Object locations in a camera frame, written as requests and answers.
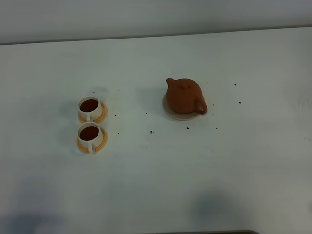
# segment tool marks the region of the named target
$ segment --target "table surface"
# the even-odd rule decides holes
[[[297,28],[0,46],[1,233],[311,233],[311,41]],[[168,77],[196,81],[207,115],[170,119]],[[86,95],[108,107],[94,156],[76,148]]]

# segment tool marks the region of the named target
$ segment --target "teapot spout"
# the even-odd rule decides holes
[[[171,78],[166,79],[167,84],[169,85],[170,83],[172,83],[174,80]]]

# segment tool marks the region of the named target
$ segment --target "brown teapot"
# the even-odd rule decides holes
[[[201,115],[207,112],[207,105],[199,85],[190,79],[166,80],[168,90],[166,99],[168,106],[180,114],[197,111]]]

